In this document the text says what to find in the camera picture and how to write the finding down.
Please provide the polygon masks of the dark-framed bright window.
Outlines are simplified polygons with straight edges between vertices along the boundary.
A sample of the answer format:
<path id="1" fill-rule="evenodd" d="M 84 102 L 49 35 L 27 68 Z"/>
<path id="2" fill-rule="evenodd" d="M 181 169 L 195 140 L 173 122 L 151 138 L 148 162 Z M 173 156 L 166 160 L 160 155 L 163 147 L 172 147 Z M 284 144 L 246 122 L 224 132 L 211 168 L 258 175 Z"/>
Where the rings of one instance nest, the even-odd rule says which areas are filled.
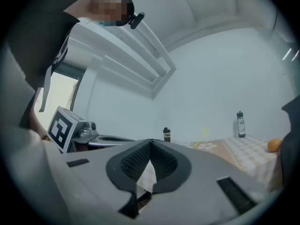
<path id="1" fill-rule="evenodd" d="M 42 128 L 48 129 L 52 117 L 58 106 L 69 109 L 75 99 L 75 89 L 85 73 L 84 69 L 74 67 L 63 62 L 51 76 L 51 83 L 45 110 L 40 112 L 42 105 L 43 88 L 40 90 L 34 103 L 34 114 Z"/>

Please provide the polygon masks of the yellow-green plastic stick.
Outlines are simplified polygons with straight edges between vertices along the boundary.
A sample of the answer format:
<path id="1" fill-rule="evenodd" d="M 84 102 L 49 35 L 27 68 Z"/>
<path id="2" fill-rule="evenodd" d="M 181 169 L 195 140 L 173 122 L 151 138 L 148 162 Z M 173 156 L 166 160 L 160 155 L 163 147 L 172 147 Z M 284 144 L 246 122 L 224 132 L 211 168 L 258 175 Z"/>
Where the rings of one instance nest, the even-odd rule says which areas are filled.
<path id="1" fill-rule="evenodd" d="M 193 148 L 197 146 L 197 144 L 209 133 L 209 129 L 207 127 L 203 128 L 202 135 L 198 139 L 198 141 L 193 145 Z"/>

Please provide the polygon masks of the white barred window frame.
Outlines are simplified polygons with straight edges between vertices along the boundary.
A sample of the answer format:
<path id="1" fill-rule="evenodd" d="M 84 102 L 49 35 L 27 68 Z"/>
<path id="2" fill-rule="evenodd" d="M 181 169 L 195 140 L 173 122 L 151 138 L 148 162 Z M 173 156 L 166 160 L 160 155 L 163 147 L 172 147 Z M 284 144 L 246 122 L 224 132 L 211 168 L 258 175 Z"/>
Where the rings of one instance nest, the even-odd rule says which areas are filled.
<path id="1" fill-rule="evenodd" d="M 142 22 L 136 32 L 104 27 L 86 19 L 74 26 L 67 61 L 103 80 L 155 99 L 176 66 L 154 32 Z"/>

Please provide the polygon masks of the person's left forearm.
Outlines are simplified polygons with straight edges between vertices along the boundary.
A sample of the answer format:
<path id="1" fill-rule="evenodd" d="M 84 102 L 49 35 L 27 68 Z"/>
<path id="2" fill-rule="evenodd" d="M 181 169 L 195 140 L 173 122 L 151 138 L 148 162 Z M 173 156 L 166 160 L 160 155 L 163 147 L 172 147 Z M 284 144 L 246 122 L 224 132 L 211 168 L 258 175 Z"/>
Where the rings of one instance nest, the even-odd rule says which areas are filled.
<path id="1" fill-rule="evenodd" d="M 30 118 L 30 128 L 36 133 L 38 133 L 42 140 L 50 141 L 49 137 L 47 136 L 47 131 L 40 124 L 35 114 L 34 107 L 32 107 L 30 110 L 29 118 Z"/>

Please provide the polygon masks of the person's black shirt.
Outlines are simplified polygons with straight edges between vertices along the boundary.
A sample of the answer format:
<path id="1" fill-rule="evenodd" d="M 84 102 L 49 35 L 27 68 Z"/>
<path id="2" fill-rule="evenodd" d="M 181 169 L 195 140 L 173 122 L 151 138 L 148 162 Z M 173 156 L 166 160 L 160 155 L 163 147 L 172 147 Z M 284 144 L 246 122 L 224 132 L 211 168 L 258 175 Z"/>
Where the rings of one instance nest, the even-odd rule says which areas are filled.
<path id="1" fill-rule="evenodd" d="M 27 84 L 49 92 L 51 75 L 64 60 L 79 20 L 64 10 L 77 0 L 29 0 L 8 36 Z"/>

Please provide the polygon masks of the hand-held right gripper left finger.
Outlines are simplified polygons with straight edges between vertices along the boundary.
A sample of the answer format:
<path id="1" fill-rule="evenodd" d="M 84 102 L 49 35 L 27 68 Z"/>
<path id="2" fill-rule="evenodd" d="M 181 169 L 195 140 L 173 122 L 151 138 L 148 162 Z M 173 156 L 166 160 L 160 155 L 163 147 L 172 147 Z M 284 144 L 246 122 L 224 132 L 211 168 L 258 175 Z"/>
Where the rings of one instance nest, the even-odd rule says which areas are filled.
<path id="1" fill-rule="evenodd" d="M 106 164 L 106 174 L 112 184 L 121 191 L 129 192 L 130 199 L 119 212 L 135 218 L 138 215 L 136 183 L 150 161 L 149 139 L 136 141 L 129 149 L 111 157 Z"/>

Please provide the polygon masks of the checked beige floral tablecloth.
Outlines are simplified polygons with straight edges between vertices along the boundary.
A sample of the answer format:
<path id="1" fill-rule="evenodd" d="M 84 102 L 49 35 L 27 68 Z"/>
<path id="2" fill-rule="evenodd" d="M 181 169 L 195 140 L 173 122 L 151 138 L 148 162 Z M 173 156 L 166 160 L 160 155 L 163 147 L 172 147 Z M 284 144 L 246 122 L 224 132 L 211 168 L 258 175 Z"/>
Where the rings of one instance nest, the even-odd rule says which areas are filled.
<path id="1" fill-rule="evenodd" d="M 182 146 L 193 146 L 196 142 L 172 140 Z M 268 143 L 262 138 L 247 135 L 244 138 L 229 137 L 213 141 L 201 141 L 194 148 L 217 155 L 255 178 L 270 192 L 282 185 L 280 151 L 269 152 Z"/>

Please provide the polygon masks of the tall dark labelled bottle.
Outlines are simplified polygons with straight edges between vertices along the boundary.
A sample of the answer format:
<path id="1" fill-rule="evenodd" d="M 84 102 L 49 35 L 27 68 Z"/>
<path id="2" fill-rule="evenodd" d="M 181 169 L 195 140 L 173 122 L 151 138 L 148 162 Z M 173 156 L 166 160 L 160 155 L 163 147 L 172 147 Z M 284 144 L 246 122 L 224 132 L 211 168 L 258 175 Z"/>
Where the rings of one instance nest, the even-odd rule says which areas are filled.
<path id="1" fill-rule="evenodd" d="M 238 124 L 239 138 L 244 138 L 246 136 L 246 131 L 245 131 L 245 122 L 244 122 L 242 111 L 237 112 L 237 124 Z"/>

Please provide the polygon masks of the orange fruit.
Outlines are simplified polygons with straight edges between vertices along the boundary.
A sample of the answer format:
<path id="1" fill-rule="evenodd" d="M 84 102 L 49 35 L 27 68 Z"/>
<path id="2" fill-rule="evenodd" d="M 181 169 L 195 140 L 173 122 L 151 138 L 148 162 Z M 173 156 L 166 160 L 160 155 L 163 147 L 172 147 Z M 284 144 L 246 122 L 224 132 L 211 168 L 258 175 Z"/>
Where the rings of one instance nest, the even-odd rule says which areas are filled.
<path id="1" fill-rule="evenodd" d="M 281 147 L 281 143 L 281 139 L 272 139 L 269 141 L 267 145 L 269 152 L 278 152 Z"/>

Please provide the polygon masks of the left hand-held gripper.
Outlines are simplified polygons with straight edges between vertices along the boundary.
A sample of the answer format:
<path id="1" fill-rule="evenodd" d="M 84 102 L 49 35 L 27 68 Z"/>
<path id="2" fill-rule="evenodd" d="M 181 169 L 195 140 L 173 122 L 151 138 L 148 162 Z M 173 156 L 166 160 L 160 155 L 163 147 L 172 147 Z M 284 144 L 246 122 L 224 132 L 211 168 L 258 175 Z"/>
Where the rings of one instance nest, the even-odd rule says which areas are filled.
<path id="1" fill-rule="evenodd" d="M 132 139 L 101 135 L 95 122 L 86 121 L 71 110 L 59 106 L 48 128 L 47 136 L 61 153 L 102 149 L 132 142 Z"/>

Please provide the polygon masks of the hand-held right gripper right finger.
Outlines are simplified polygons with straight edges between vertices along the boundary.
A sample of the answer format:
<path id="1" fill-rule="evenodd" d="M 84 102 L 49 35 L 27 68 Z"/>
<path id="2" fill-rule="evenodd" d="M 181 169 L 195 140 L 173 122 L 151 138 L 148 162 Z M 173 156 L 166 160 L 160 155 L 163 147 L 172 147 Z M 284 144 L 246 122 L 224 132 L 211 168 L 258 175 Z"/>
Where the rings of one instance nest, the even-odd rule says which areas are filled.
<path id="1" fill-rule="evenodd" d="M 189 178 L 191 162 L 182 153 L 183 148 L 183 146 L 171 142 L 151 141 L 150 161 L 157 180 L 153 185 L 153 194 L 173 192 Z"/>

